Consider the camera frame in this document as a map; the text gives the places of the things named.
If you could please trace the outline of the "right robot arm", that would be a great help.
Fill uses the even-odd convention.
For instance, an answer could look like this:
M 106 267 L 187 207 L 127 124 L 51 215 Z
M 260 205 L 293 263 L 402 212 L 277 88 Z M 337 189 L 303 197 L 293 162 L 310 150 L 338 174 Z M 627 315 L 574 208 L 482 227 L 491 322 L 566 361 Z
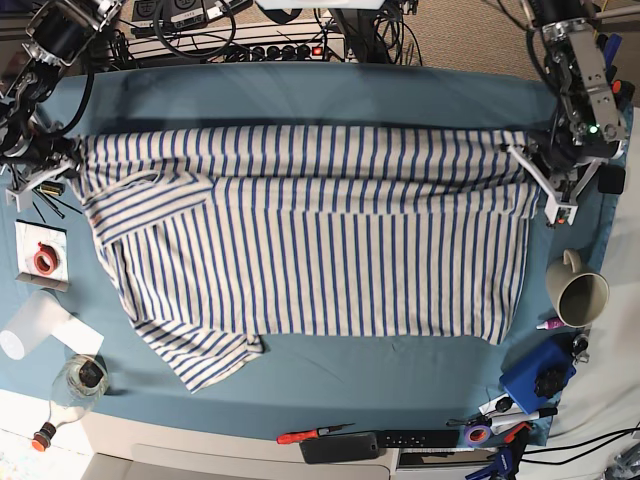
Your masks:
M 19 212 L 33 196 L 50 200 L 40 185 L 77 174 L 81 155 L 68 134 L 89 103 L 95 71 L 90 46 L 119 18 L 122 1 L 47 1 L 25 28 L 26 39 L 1 71 L 1 169 L 10 172 L 6 201 Z M 76 113 L 62 125 L 41 104 L 76 62 L 86 67 L 85 88 Z

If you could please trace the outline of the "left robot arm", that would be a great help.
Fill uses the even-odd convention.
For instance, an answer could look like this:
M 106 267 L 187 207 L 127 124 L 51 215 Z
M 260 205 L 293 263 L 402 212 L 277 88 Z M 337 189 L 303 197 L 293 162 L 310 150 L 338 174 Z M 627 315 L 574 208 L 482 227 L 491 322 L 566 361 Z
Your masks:
M 594 176 L 600 191 L 623 191 L 617 161 L 629 139 L 624 113 L 634 87 L 615 77 L 619 43 L 597 33 L 604 12 L 592 2 L 525 1 L 522 8 L 529 59 L 555 108 L 549 127 L 529 131 L 524 143 L 506 150 L 546 194 L 548 225 L 569 225 Z

